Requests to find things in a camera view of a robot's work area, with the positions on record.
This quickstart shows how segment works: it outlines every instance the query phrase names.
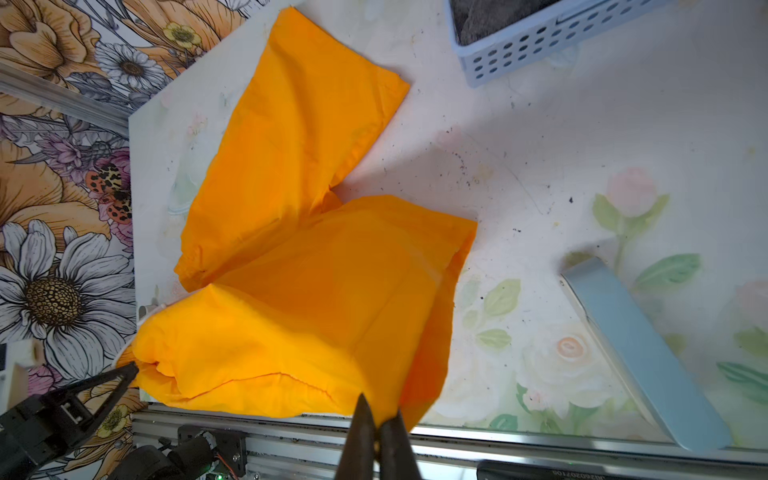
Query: table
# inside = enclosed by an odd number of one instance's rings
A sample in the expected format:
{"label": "table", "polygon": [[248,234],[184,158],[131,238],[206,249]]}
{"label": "table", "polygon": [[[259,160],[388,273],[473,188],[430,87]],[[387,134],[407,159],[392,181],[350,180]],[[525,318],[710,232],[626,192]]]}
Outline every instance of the table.
{"label": "table", "polygon": [[[183,293],[173,268],[184,216],[168,213],[179,165],[204,172],[289,3],[273,0],[131,116],[139,305]],[[424,423],[665,441],[560,291],[558,272],[594,254],[736,445],[768,448],[764,5],[680,1],[476,89],[441,2],[298,7],[412,85],[336,188],[342,200],[393,194],[479,224],[449,376]]]}

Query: red wire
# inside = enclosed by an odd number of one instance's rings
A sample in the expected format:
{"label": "red wire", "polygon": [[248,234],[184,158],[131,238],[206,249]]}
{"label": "red wire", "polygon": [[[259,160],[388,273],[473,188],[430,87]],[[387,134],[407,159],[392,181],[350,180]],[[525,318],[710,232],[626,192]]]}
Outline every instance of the red wire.
{"label": "red wire", "polygon": [[222,465],[224,465],[225,467],[227,467],[227,470],[229,470],[229,471],[230,471],[230,474],[232,475],[232,478],[234,478],[234,480],[240,480],[240,479],[237,477],[237,475],[235,475],[235,471],[232,469],[232,467],[230,467],[230,466],[229,466],[229,464],[227,464],[227,462],[225,462],[225,461],[224,461],[224,459],[222,458],[221,454],[217,453],[217,454],[216,454],[216,457],[217,457],[217,458],[218,458],[218,459],[221,461]]}

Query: orange fabric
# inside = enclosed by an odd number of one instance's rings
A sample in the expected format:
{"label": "orange fabric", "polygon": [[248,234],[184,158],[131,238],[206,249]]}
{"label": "orange fabric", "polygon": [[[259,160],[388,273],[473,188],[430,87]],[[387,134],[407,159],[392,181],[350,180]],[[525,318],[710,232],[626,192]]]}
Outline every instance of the orange fabric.
{"label": "orange fabric", "polygon": [[187,409],[351,415],[413,427],[447,373],[476,224],[330,188],[408,85],[283,11],[190,209],[176,271],[197,290],[141,326],[137,384]]}

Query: perforated basket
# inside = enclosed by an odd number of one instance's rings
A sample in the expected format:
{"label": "perforated basket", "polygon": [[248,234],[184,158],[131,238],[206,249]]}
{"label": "perforated basket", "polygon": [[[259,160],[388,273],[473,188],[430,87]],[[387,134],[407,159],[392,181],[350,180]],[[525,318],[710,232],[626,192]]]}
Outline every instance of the perforated basket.
{"label": "perforated basket", "polygon": [[560,0],[470,45],[458,44],[451,0],[445,0],[451,45],[470,87],[637,18],[670,0]]}

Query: gray towel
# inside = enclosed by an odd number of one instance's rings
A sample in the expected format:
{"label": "gray towel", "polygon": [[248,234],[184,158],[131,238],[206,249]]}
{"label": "gray towel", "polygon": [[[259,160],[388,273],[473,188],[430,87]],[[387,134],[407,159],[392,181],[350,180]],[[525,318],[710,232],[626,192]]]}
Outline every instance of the gray towel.
{"label": "gray towel", "polygon": [[558,0],[452,0],[458,43],[469,45]]}

